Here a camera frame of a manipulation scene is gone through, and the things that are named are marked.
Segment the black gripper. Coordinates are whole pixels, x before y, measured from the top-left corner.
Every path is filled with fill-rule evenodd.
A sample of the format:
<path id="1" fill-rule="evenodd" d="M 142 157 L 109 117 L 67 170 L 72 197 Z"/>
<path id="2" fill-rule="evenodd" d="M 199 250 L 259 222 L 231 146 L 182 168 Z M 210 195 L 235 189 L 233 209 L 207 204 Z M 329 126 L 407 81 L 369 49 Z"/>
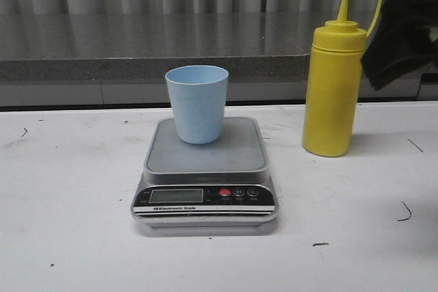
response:
<path id="1" fill-rule="evenodd" d="M 437 0 L 386 0 L 377 32 L 361 58 L 377 91 L 429 63 L 437 65 Z"/>

